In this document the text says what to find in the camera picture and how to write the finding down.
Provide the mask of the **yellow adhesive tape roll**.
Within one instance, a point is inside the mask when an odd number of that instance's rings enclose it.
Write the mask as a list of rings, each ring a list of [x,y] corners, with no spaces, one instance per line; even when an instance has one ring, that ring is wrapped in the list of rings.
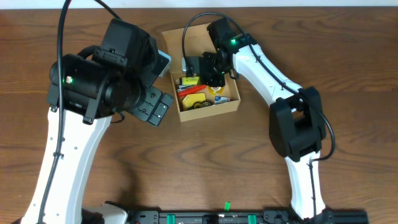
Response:
[[[208,87],[208,92],[209,92],[209,94],[211,94],[211,95],[219,95],[219,94],[222,94],[222,92],[223,92],[223,90],[224,90],[224,87],[223,86],[218,86],[218,87]]]

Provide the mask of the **yellow highlighter pen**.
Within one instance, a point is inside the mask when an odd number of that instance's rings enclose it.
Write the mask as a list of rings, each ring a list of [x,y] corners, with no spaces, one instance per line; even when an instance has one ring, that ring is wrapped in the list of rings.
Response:
[[[181,77],[181,85],[197,85],[200,82],[200,77]]]

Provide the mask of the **red black stapler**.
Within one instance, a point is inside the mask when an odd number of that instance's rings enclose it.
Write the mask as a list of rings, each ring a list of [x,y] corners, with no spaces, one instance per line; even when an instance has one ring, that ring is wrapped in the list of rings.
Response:
[[[184,90],[179,91],[177,93],[177,96],[178,97],[184,97],[184,96],[187,96],[189,94],[194,94],[194,93],[196,93],[198,91],[202,91],[205,88],[206,88],[206,85],[194,85],[194,86],[192,86],[190,88],[186,88]]]

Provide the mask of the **small blue white staples box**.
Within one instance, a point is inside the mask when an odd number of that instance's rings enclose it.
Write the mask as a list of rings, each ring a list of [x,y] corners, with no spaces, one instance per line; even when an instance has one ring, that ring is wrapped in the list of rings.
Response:
[[[222,104],[222,103],[227,103],[230,102],[231,98],[230,97],[226,97],[226,96],[215,96],[215,104]]]

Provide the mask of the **brown cardboard box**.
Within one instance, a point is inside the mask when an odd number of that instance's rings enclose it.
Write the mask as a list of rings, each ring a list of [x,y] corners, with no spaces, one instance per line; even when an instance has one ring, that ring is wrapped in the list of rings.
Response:
[[[185,51],[188,56],[201,56],[203,52],[215,52],[214,45],[207,32],[207,24],[189,27],[185,36]],[[169,70],[174,97],[180,121],[214,116],[236,111],[241,98],[235,80],[225,75],[225,86],[212,88],[201,84],[201,90],[180,96],[178,86],[185,74],[182,71],[182,34],[183,29],[169,30],[162,33],[165,51],[171,56]]]

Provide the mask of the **yellow sticky note pad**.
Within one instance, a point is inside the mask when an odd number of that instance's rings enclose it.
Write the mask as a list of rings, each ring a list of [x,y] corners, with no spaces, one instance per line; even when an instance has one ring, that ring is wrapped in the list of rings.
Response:
[[[182,100],[182,107],[183,110],[188,110],[192,106],[194,106],[195,103],[202,103],[206,100],[206,95],[204,93],[194,93],[194,94],[189,94],[184,97]]]

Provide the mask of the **correction tape dispenser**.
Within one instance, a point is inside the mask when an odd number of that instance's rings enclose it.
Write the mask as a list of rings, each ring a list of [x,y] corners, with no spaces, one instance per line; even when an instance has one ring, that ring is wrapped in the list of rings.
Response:
[[[196,102],[193,104],[192,108],[193,109],[204,108],[204,107],[211,106],[211,105],[212,105],[212,103],[209,101]]]

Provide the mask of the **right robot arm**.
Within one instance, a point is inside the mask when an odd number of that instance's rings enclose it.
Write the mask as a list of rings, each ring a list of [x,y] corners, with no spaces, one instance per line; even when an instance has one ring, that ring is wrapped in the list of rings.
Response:
[[[292,186],[291,207],[302,219],[325,209],[318,176],[318,159],[326,136],[319,92],[287,78],[249,34],[237,34],[227,19],[206,28],[215,47],[209,68],[213,73],[233,70],[245,77],[269,106],[269,137],[287,163]]]

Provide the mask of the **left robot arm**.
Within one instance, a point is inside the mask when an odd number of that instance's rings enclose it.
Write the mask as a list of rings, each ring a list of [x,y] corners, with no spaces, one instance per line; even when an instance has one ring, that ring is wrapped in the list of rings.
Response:
[[[113,19],[100,45],[64,55],[50,69],[49,129],[32,201],[22,223],[131,223],[124,206],[83,207],[98,145],[113,116],[158,126],[172,96],[154,87],[169,55],[138,26]]]

